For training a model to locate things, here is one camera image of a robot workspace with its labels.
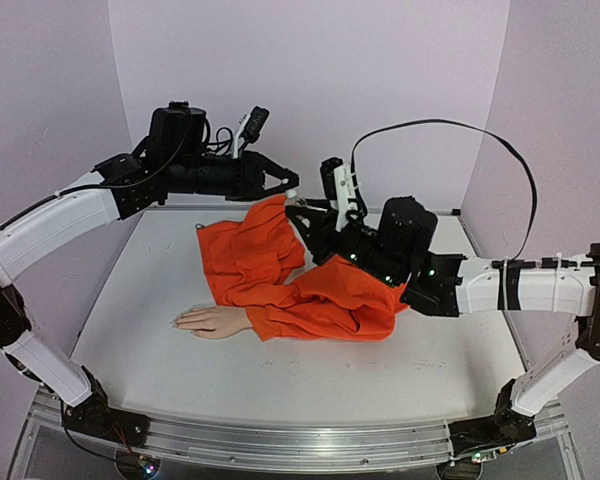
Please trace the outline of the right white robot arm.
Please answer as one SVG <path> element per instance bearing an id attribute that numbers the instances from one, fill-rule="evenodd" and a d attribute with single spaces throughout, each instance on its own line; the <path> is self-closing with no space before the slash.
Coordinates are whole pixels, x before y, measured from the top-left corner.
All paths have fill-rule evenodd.
<path id="1" fill-rule="evenodd" d="M 514 380 L 507 409 L 527 417 L 600 364 L 600 243 L 573 257 L 493 260 L 436 254 L 437 216 L 412 197 L 389 199 L 377 227 L 353 208 L 330 200 L 288 200 L 285 214 L 313 261 L 334 256 L 390 287 L 400 300 L 432 317 L 491 311 L 565 313 L 574 320 L 548 354 Z"/>

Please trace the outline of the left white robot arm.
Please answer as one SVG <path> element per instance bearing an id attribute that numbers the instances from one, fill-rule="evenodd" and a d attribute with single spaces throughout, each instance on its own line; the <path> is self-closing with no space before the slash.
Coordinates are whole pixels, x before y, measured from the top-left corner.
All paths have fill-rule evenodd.
<path id="1" fill-rule="evenodd" d="M 156 109 L 149 132 L 130 153 L 100 162 L 71 185 L 0 224 L 0 351 L 49 387 L 96 437 L 111 433 L 113 411 L 97 380 L 46 342 L 28 316 L 15 280 L 31 266 L 82 235 L 126 220 L 172 194 L 220 196 L 254 202 L 299 184 L 298 175 L 248 150 L 269 116 L 255 107 L 218 153 L 204 110 L 186 102 Z"/>

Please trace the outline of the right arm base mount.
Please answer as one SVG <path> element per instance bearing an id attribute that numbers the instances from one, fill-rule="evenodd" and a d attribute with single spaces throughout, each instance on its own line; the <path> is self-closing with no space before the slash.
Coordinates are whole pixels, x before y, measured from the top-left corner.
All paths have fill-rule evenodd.
<path id="1" fill-rule="evenodd" d="M 455 459 L 511 448 L 536 437 L 534 417 L 513 410 L 511 394 L 514 383 L 515 380 L 511 379 L 501 389 L 491 415 L 456 420 L 449 424 L 449 440 Z"/>

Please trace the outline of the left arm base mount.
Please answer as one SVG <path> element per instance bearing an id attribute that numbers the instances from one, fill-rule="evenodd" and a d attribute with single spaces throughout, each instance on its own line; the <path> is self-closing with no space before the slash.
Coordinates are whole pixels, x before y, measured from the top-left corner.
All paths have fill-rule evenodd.
<path id="1" fill-rule="evenodd" d="M 139 448 L 146 443 L 150 419 L 110 406 L 100 382 L 91 379 L 87 398 L 76 406 L 64 408 L 63 425 L 71 432 Z"/>

